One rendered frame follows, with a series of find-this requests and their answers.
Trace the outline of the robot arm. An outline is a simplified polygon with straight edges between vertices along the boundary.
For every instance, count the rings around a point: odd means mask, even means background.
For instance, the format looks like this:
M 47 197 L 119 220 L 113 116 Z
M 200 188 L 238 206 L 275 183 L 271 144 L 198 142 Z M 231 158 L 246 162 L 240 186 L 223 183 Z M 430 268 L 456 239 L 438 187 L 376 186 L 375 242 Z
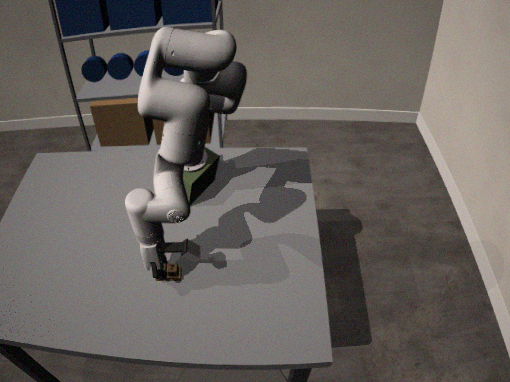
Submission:
M 236 48 L 235 38 L 225 30 L 200 33 L 163 27 L 153 37 L 138 111 L 142 117 L 164 121 L 154 170 L 157 196 L 137 188 L 125 199 L 140 243 L 158 242 L 164 233 L 162 223 L 179 223 L 190 215 L 183 172 L 199 171 L 207 163 L 208 112 L 234 113 L 245 89 L 247 71 L 233 61 Z M 184 78 L 162 78 L 164 67 L 184 70 Z

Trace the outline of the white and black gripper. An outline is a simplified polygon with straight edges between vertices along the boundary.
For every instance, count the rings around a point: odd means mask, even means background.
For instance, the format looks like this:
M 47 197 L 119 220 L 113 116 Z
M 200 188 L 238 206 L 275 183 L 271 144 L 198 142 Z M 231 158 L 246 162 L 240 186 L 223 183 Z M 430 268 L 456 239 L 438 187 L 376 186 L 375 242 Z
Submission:
M 161 253 L 162 243 L 165 242 L 163 236 L 158 242 L 153 244 L 143 244 L 137 240 L 140 243 L 145 268 L 150 270 L 152 267 L 153 278 L 159 280 L 167 279 L 165 270 L 163 270 L 163 263 L 168 264 L 168 262 L 165 253 Z M 157 269 L 157 267 L 160 269 Z

